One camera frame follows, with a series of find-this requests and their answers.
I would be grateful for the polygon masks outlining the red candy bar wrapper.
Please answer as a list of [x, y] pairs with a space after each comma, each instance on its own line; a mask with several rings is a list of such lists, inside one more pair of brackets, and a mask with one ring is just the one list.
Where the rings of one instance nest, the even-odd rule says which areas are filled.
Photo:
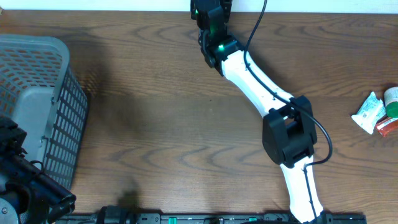
[[381, 136], [387, 136], [390, 132], [397, 130], [397, 118], [385, 118], [376, 124], [376, 130]]

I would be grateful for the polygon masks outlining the green lid jar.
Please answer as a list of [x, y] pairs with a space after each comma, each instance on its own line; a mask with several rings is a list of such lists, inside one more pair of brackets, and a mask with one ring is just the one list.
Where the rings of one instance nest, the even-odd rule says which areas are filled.
[[392, 87], [384, 92], [386, 114], [390, 118], [398, 117], [398, 87]]

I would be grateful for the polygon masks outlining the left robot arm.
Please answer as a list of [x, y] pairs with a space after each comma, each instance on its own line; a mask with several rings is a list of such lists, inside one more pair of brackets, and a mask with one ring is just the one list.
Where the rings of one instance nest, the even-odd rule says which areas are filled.
[[76, 196], [49, 177], [40, 161], [25, 159], [27, 133], [1, 118], [1, 223], [135, 223], [125, 209], [107, 206], [92, 215], [74, 215]]

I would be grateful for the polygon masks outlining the teal wipes packet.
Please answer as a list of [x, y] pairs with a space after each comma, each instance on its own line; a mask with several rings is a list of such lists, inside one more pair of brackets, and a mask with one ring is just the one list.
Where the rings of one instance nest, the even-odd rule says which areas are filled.
[[358, 112], [352, 115], [351, 118], [368, 134], [373, 134], [376, 123], [385, 117], [385, 115], [386, 109], [384, 102], [378, 99], [375, 92], [372, 91]]

